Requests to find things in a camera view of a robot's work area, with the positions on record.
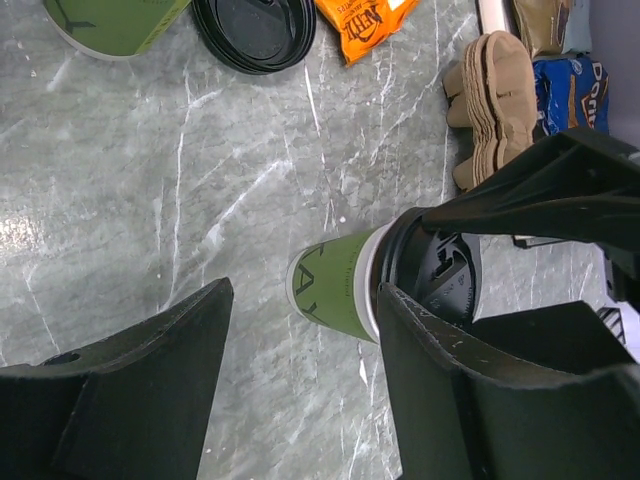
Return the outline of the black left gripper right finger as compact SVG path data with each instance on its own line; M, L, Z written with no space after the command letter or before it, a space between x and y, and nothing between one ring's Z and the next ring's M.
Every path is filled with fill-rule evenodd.
M639 366L584 302L451 324L385 284L405 479L635 479Z

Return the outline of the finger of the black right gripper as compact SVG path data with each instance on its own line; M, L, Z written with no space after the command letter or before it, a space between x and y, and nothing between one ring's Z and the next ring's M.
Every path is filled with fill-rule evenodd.
M639 251L639 151L574 128L543 138L474 189L428 210L436 230Z

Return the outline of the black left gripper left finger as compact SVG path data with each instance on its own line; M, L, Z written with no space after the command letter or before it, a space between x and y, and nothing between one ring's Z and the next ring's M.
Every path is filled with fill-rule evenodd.
M233 298L221 278L103 340L3 368L2 477L195 478Z

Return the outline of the black cup lid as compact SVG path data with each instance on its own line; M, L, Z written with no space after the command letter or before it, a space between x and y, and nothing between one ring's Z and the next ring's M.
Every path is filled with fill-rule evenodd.
M430 313L460 328L471 325L479 304L482 264L479 237L433 230L413 207L391 223L373 257L372 308L389 283Z

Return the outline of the green paper coffee cup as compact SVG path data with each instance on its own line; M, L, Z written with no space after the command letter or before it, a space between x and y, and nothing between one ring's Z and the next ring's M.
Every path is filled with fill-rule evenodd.
M294 310L318 325L379 343L372 299L374 260L391 226L387 223L299 252L285 282Z

